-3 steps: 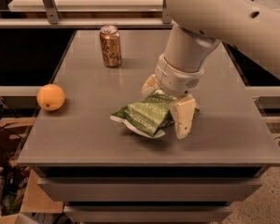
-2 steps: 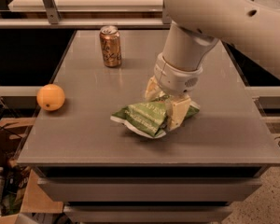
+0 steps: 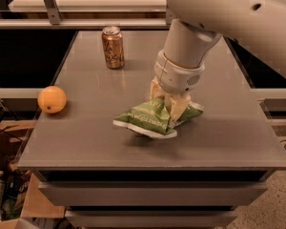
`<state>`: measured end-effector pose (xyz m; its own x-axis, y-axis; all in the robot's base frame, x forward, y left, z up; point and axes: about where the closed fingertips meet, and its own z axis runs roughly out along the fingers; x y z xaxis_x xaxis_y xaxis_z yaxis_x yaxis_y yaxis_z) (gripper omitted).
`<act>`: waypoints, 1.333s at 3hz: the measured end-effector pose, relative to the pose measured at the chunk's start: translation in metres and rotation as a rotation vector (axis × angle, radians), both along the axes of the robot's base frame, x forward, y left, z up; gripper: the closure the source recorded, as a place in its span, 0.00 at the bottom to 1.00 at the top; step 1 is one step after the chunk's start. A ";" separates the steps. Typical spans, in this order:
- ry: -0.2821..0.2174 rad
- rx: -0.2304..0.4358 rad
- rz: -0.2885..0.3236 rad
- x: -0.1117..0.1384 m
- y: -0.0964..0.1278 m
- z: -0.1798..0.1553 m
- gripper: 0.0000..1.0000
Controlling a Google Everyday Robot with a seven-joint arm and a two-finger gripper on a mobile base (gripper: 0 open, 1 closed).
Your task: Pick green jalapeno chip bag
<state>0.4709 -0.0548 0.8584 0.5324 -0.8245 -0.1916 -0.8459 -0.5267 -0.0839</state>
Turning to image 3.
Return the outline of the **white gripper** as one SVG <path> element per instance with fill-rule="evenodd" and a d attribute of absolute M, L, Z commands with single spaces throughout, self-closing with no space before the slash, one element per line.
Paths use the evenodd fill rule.
<path fill-rule="evenodd" d="M 165 104 L 172 123 L 187 109 L 191 97 L 185 93 L 197 86 L 204 70 L 204 65 L 198 68 L 179 67 L 170 61 L 163 51 L 158 53 L 154 64 L 155 78 L 150 86 L 150 100 L 158 100 Z"/>

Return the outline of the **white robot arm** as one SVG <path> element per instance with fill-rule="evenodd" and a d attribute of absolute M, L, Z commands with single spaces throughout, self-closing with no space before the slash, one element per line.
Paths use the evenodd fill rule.
<path fill-rule="evenodd" d="M 271 0 L 166 0 L 174 15 L 154 65 L 151 97 L 172 122 L 185 112 L 209 50 L 224 35 L 286 77 L 286 5 Z"/>

